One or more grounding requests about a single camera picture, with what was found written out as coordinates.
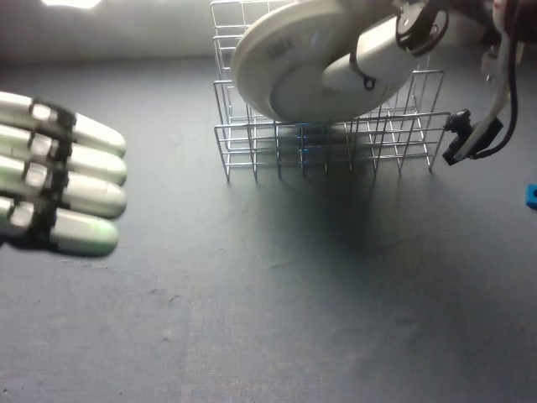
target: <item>blue object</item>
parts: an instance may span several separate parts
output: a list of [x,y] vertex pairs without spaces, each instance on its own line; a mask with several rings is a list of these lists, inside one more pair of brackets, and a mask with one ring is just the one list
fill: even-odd
[[526,191],[526,205],[537,210],[537,185],[529,185]]

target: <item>metal wire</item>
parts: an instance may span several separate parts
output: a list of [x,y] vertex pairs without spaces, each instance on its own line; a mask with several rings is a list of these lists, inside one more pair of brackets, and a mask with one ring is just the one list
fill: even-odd
[[255,179],[258,167],[297,166],[305,175],[309,166],[373,166],[395,161],[399,172],[406,160],[423,160],[433,169],[448,112],[436,112],[444,71],[414,72],[406,86],[392,99],[350,122],[309,124],[280,123],[261,115],[245,104],[231,81],[232,52],[243,33],[261,17],[294,0],[218,0],[211,4],[215,28],[214,49],[220,80],[214,92],[220,124],[214,132],[226,178],[231,170],[249,168]]

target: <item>light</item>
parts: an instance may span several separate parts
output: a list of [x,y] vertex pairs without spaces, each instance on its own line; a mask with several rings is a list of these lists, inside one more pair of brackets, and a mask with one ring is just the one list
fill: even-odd
[[74,8],[94,8],[101,0],[41,0],[47,6],[66,6]]

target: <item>gray table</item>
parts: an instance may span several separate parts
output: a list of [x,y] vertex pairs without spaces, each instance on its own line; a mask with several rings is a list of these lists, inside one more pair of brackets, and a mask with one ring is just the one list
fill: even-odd
[[[435,57],[440,110],[486,112],[480,56]],[[213,60],[2,70],[126,135],[130,204],[105,261],[0,252],[0,401],[535,402],[530,59],[489,160],[229,185]]]

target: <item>wall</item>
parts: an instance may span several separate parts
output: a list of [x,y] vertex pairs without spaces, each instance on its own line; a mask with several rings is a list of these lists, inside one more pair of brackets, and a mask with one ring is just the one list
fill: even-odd
[[[51,62],[210,55],[210,0],[102,0],[92,10],[0,0],[0,60]],[[448,43],[476,40],[455,21]]]

